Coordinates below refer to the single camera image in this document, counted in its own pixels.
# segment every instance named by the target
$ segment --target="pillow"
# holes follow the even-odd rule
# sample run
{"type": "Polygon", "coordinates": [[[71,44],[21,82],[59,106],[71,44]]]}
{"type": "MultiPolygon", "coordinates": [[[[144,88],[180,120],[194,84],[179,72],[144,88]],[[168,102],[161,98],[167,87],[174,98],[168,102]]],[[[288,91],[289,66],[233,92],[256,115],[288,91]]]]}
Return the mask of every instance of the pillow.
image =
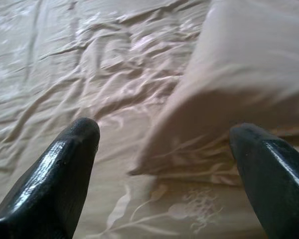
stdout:
{"type": "Polygon", "coordinates": [[[299,1],[215,0],[186,72],[131,175],[240,184],[229,128],[254,123],[299,143],[299,1]]]}

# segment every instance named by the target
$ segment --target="bed sheet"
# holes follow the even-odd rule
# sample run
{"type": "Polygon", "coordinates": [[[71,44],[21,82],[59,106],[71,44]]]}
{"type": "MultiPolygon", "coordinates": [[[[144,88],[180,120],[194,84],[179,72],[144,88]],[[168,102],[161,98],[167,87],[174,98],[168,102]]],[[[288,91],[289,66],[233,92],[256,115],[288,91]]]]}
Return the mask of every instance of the bed sheet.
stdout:
{"type": "Polygon", "coordinates": [[[81,116],[101,141],[75,239],[263,238],[241,187],[126,172],[180,80],[208,0],[1,0],[0,202],[81,116]]]}

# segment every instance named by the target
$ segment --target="pillowcase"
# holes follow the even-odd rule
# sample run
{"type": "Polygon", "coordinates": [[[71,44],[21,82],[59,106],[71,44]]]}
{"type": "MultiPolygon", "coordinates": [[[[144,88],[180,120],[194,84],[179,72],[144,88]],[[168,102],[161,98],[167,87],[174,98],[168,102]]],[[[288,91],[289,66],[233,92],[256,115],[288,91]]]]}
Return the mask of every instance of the pillowcase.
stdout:
{"type": "Polygon", "coordinates": [[[254,123],[299,145],[299,1],[215,0],[186,72],[131,175],[240,184],[229,128],[254,123]]]}

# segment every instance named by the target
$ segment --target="wrinkled sheet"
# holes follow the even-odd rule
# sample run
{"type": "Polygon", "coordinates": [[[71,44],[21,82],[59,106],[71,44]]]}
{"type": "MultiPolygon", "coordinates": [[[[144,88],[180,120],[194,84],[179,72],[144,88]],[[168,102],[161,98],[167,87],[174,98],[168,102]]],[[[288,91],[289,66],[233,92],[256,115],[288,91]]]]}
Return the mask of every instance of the wrinkled sheet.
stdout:
{"type": "Polygon", "coordinates": [[[81,116],[101,128],[74,238],[263,238],[241,187],[129,177],[207,0],[1,0],[0,202],[81,116]]]}

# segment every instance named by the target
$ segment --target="bed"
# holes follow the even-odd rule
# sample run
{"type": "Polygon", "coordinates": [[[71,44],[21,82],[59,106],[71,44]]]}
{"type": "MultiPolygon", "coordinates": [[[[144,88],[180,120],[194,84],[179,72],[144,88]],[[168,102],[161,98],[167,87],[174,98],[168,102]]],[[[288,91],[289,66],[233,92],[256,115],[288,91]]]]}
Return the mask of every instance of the bed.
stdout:
{"type": "Polygon", "coordinates": [[[75,239],[266,238],[239,182],[127,174],[219,2],[0,1],[0,202],[89,117],[101,141],[75,239]]]}

